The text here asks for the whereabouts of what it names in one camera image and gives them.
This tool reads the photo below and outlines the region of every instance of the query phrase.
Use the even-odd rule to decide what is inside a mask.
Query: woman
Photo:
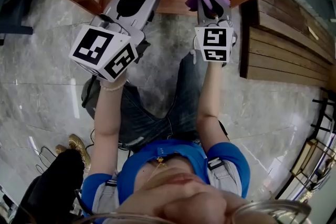
[[[241,197],[249,185],[248,164],[218,121],[222,64],[209,62],[206,68],[199,51],[196,58],[195,65],[191,54],[181,61],[175,99],[163,119],[142,107],[125,73],[114,83],[101,82],[95,145],[82,189],[89,211],[224,223],[246,203]],[[120,173],[118,142],[136,152]]]

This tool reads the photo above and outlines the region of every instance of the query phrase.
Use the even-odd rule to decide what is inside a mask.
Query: chair leg
[[[6,34],[23,34],[23,35],[32,35],[33,28],[29,26],[22,25],[5,25],[0,24],[0,30],[2,33]]]

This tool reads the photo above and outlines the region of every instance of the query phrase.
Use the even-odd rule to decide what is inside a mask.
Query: gray tile floor
[[[233,9],[238,42],[223,68],[220,120],[251,169],[248,199],[268,199],[289,176],[318,107],[318,88],[252,81],[239,77],[240,12]],[[37,0],[26,25],[32,36],[7,35],[0,47],[0,158],[28,185],[42,166],[30,150],[54,150],[70,133],[90,144],[93,120],[81,107],[80,93],[90,77],[70,62],[68,53],[81,24],[92,15],[69,0]],[[144,104],[162,116],[171,104],[179,61],[189,52],[196,17],[156,14],[146,29],[152,44],[138,65],[128,69]],[[119,167],[125,159],[121,153]]]

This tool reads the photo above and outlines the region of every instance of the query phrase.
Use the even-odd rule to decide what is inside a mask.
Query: blue shirt
[[[146,162],[174,153],[186,157],[192,164],[195,174],[207,184],[209,184],[207,175],[208,159],[219,157],[222,160],[232,162],[237,167],[242,184],[241,196],[243,198],[246,197],[250,180],[250,170],[245,157],[234,144],[218,143],[212,146],[205,155],[203,149],[195,143],[170,139],[148,144],[138,153],[126,160],[117,180],[119,203],[122,204],[133,194],[135,177]],[[88,208],[92,209],[93,200],[98,187],[111,178],[112,176],[108,174],[93,174],[85,179],[82,188],[82,200]]]

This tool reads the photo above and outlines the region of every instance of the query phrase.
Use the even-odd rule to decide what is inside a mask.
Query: wooden plank
[[[331,70],[331,76],[328,83],[328,89],[336,92],[336,66],[333,66]]]
[[[258,9],[260,12],[266,13],[267,15],[295,28],[298,31],[302,31],[302,29],[305,28],[305,21],[303,18],[301,20],[294,19],[290,14],[285,13],[281,9],[267,3],[264,0],[258,0]]]
[[[189,8],[185,5],[186,1],[187,0],[160,0],[156,12],[197,16],[197,12],[189,11]]]
[[[317,87],[326,86],[325,81],[260,67],[248,67],[247,79],[278,81]]]
[[[302,25],[305,24],[304,17],[300,13],[300,5],[293,0],[264,0],[267,3],[276,6],[278,9],[289,14],[292,18],[300,21]]]
[[[292,74],[302,75],[308,78],[314,78],[318,80],[328,81],[329,76],[317,73],[308,68],[295,65],[293,63],[285,62],[279,59],[270,58],[267,56],[259,55],[259,54],[249,54],[248,60],[249,67],[262,67],[272,70],[283,71]]]
[[[276,46],[278,48],[290,51],[296,55],[300,55],[301,57],[304,57],[314,63],[317,63],[319,66],[325,68],[326,70],[330,70],[331,68],[331,65],[327,64],[325,61],[315,56],[314,54],[300,48],[299,46],[287,40],[277,37],[271,33],[262,31],[257,28],[250,27],[249,36],[251,39],[259,40],[261,42],[265,42],[273,46]]]
[[[316,71],[317,73],[329,75],[330,71],[320,65],[301,57],[300,55],[293,54],[290,51],[278,48],[276,46],[250,39],[249,51],[254,54],[264,55],[267,57],[272,57],[275,59],[283,60],[295,65],[308,68],[310,70]]]
[[[299,30],[312,41],[320,45],[327,53],[334,55],[333,42],[332,46],[326,44],[327,41],[322,35],[322,27],[307,11],[300,7],[298,3],[293,0],[259,0],[258,7],[261,12]],[[319,39],[316,39],[312,35],[308,30],[308,26],[320,37]]]
[[[283,22],[267,15],[266,13],[259,13],[260,26],[263,29],[269,29],[274,34],[280,35],[283,38],[289,38],[295,41],[299,46],[305,46],[311,51],[317,53],[323,59],[329,63],[333,63],[334,56],[331,57],[327,52],[325,52],[319,45],[310,40],[301,32],[295,30],[294,28],[284,24]]]
[[[306,25],[333,51],[335,51],[334,37],[330,35],[304,8],[300,8],[306,19]]]

